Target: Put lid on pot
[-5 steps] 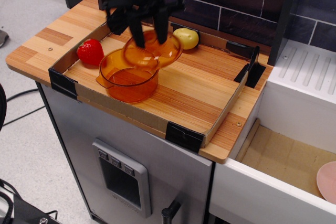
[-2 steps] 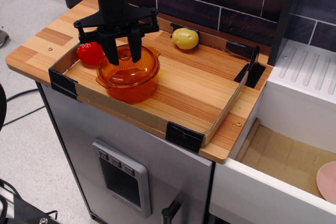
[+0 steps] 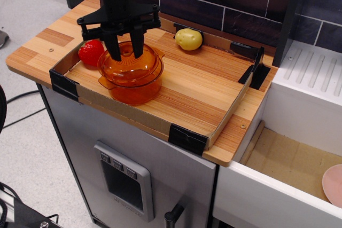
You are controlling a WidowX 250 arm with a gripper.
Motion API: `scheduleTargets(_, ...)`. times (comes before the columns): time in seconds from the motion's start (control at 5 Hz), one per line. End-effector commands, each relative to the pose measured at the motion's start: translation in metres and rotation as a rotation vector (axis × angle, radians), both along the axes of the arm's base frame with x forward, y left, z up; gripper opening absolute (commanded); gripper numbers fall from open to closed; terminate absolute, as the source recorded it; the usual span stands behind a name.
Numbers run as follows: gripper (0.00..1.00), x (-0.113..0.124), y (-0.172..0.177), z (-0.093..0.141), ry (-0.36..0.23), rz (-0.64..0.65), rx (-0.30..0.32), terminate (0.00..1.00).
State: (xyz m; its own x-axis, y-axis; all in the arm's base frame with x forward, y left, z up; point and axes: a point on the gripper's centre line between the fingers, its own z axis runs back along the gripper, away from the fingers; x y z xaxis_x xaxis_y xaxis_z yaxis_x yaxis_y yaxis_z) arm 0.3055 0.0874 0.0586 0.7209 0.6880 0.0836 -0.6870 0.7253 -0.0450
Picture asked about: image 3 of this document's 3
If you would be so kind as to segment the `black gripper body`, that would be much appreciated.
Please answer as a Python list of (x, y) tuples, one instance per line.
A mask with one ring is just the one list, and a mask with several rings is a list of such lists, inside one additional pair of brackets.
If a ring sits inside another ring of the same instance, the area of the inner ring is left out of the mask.
[(78, 18), (84, 40), (100, 38), (105, 33), (123, 35), (130, 33), (131, 27), (142, 26), (144, 33), (159, 28), (160, 6), (143, 3), (140, 0), (104, 0), (104, 5), (93, 13)]

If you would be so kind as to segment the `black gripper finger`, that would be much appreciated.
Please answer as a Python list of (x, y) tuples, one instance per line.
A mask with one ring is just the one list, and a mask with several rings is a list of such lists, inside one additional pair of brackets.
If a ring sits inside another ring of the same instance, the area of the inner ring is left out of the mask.
[(105, 33), (103, 35), (103, 41), (111, 58), (115, 61), (121, 61), (121, 52), (117, 35), (114, 33)]
[(135, 59), (138, 59), (144, 51), (144, 30), (142, 26), (131, 27), (130, 39)]

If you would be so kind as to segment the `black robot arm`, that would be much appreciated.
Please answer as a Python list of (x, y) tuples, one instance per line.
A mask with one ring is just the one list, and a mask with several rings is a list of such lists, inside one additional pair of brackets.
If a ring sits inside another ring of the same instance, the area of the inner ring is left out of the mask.
[(121, 61), (118, 36), (130, 35), (134, 57), (144, 52), (144, 34), (152, 28), (159, 28), (160, 6), (157, 4), (137, 3), (134, 0), (100, 0), (100, 8), (78, 18), (85, 41), (100, 39), (112, 59)]

